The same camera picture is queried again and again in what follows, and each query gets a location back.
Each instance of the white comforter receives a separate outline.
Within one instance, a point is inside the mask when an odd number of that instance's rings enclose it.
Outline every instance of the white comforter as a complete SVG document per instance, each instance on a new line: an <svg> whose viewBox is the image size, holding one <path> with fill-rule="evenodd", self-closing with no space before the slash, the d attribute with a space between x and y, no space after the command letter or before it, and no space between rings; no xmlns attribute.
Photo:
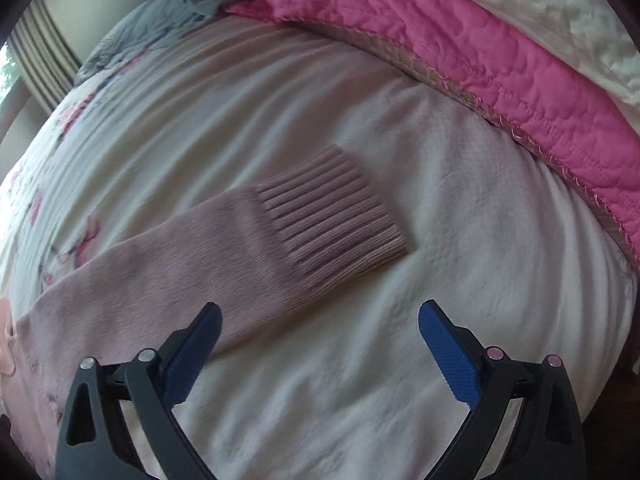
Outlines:
<svg viewBox="0 0 640 480"><path fill-rule="evenodd" d="M404 259L210 359L175 412L221 480L423 478L467 412L418 333L426 299L513 358L560 354L583 415L626 339L636 279L580 197L471 111L345 44L227 18L112 81L57 149L55 120L0 187L14 319L72 270L96 222L83 257L330 142L410 240Z"/></svg>

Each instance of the ribbed cuff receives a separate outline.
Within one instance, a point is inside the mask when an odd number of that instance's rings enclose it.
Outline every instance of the ribbed cuff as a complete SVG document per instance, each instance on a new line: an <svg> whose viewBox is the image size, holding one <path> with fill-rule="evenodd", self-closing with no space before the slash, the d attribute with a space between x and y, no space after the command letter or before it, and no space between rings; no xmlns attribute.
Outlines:
<svg viewBox="0 0 640 480"><path fill-rule="evenodd" d="M406 251L402 233L356 164L337 146L257 186L314 293Z"/></svg>

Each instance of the silver screw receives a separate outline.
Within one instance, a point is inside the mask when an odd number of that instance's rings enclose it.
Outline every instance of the silver screw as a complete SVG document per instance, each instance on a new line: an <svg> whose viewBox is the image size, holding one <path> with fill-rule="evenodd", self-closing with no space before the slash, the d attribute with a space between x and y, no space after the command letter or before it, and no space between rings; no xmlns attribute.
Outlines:
<svg viewBox="0 0 640 480"><path fill-rule="evenodd" d="M95 359L93 357L85 357L84 359L82 359L82 362L80 363L80 367L82 368L82 370L91 370L91 368L93 368L95 365Z"/></svg>
<svg viewBox="0 0 640 480"><path fill-rule="evenodd" d="M143 363L149 363L156 358L156 351L152 348L147 348L138 354L138 361Z"/></svg>
<svg viewBox="0 0 640 480"><path fill-rule="evenodd" d="M549 357L546 358L546 360L549 362L549 365L552 366L553 368L559 368L562 366L562 359L560 358L560 356L557 356L555 354L551 354Z"/></svg>
<svg viewBox="0 0 640 480"><path fill-rule="evenodd" d="M489 346L489 348L486 349L486 356L491 359L491 361L499 361L504 358L504 352L502 348Z"/></svg>

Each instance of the pink knit fabric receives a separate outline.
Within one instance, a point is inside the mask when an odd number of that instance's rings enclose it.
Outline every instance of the pink knit fabric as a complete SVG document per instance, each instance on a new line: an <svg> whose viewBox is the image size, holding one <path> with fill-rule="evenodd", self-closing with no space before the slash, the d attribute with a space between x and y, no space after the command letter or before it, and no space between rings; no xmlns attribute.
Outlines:
<svg viewBox="0 0 640 480"><path fill-rule="evenodd" d="M49 477L66 395L84 356L124 362L158 348L207 301L217 350L405 251L353 161L335 146L271 180L213 198L88 262L8 336L2 377L12 436Z"/></svg>
<svg viewBox="0 0 640 480"><path fill-rule="evenodd" d="M607 93L471 0L253 0L229 12L380 38L615 222L640 269L640 139Z"/></svg>

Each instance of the striped curtain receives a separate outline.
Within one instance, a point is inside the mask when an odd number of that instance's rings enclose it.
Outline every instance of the striped curtain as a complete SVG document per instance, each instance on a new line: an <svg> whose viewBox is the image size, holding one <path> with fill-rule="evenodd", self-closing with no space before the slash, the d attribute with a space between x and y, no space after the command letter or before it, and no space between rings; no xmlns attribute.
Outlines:
<svg viewBox="0 0 640 480"><path fill-rule="evenodd" d="M65 43L44 0L33 0L7 41L31 95L49 114L74 86L78 58Z"/></svg>

